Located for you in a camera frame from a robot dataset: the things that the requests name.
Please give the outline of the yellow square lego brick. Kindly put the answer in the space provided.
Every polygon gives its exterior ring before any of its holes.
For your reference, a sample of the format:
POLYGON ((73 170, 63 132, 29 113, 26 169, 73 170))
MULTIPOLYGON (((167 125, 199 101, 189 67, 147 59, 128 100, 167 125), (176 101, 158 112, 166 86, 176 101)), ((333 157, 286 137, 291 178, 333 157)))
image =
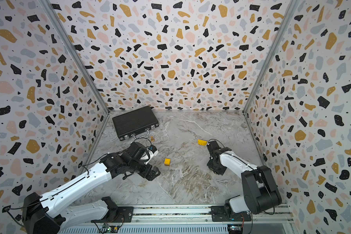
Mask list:
POLYGON ((171 164, 171 160, 170 159, 165 159, 164 165, 165 166, 170 166, 170 164, 171 164))

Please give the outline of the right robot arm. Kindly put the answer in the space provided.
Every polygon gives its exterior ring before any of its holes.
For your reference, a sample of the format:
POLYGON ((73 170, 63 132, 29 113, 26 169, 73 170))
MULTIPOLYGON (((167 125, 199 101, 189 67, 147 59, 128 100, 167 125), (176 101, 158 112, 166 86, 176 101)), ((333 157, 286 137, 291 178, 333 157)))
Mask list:
POLYGON ((224 212, 228 219, 234 215, 249 212, 266 213, 282 204, 282 197, 267 166, 256 166, 239 157, 228 147, 220 147, 218 140, 207 143, 210 159, 207 166, 217 175, 223 175, 227 169, 235 173, 242 182, 243 195, 225 201, 224 212))

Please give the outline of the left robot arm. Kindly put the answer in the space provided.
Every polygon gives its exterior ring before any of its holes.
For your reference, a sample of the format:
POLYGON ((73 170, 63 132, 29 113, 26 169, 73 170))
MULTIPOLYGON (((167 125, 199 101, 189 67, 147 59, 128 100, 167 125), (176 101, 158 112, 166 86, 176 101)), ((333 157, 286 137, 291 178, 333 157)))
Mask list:
POLYGON ((131 222, 132 207, 119 207, 110 197, 74 206, 78 198, 117 176, 127 179, 138 174, 148 181, 160 175, 149 161, 158 154, 154 145, 132 142, 120 152, 104 154, 85 173, 42 195, 32 193, 24 199, 22 223, 29 234, 57 234, 75 225, 109 222, 131 222))

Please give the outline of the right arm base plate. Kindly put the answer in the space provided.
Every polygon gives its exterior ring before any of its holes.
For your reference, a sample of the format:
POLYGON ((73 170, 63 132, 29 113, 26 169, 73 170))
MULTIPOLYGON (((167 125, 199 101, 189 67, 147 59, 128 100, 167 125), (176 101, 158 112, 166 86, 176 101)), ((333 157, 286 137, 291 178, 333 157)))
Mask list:
POLYGON ((252 220, 250 212, 234 213, 227 204, 211 206, 210 214, 213 222, 246 222, 252 220))

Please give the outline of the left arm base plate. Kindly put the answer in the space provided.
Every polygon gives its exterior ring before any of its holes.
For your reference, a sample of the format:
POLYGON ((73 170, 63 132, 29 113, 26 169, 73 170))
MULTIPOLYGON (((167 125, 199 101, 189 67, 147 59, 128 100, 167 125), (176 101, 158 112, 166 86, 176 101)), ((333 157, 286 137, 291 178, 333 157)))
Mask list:
POLYGON ((110 209, 108 213, 101 219, 92 220, 93 223, 130 223, 132 220, 134 207, 118 207, 113 210, 110 209))

